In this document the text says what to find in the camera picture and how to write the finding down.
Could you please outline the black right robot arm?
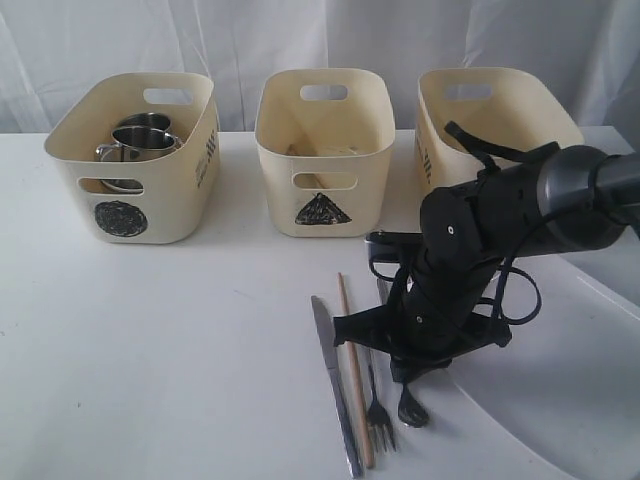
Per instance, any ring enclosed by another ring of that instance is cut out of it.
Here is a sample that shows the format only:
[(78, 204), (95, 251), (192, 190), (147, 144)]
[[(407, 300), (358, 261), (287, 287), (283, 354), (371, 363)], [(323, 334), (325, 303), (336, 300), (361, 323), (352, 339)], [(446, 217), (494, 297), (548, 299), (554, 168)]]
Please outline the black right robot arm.
[(502, 302), (518, 258), (604, 249), (638, 227), (637, 154), (547, 145), (532, 156), (433, 189), (417, 232), (368, 234), (370, 263), (398, 269), (383, 305), (334, 319), (335, 343), (389, 354), (396, 378), (505, 346), (515, 320)]

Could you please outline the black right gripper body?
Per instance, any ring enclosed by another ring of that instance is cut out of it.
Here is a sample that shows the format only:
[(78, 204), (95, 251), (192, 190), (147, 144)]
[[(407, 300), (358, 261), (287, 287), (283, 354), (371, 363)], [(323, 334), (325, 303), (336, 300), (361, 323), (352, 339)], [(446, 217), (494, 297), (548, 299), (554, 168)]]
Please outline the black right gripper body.
[(502, 260), (490, 259), (467, 271), (434, 268), (418, 259), (397, 263), (386, 301), (390, 332), (385, 335), (395, 382), (410, 383), (461, 355), (511, 341), (501, 307), (503, 282), (494, 297), (484, 295), (493, 277), (504, 276)]

